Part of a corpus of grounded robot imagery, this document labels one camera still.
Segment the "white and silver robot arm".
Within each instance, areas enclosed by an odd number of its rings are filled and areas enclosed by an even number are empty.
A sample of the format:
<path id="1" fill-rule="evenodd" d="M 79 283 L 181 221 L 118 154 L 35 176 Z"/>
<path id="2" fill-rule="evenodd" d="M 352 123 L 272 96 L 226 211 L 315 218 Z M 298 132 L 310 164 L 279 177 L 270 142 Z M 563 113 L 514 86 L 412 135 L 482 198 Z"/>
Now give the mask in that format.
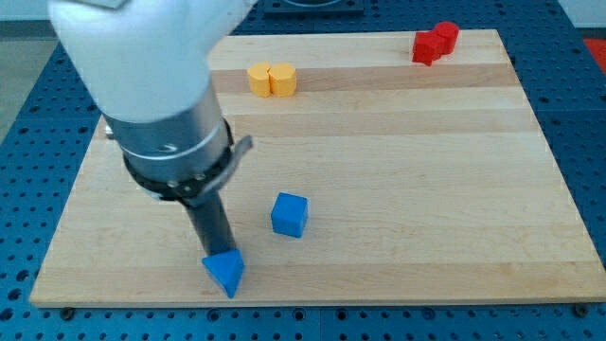
<path id="1" fill-rule="evenodd" d="M 251 137 L 233 143 L 207 57 L 249 0 L 50 1 L 63 48 L 124 162 L 158 197 L 198 205 L 229 180 Z"/>

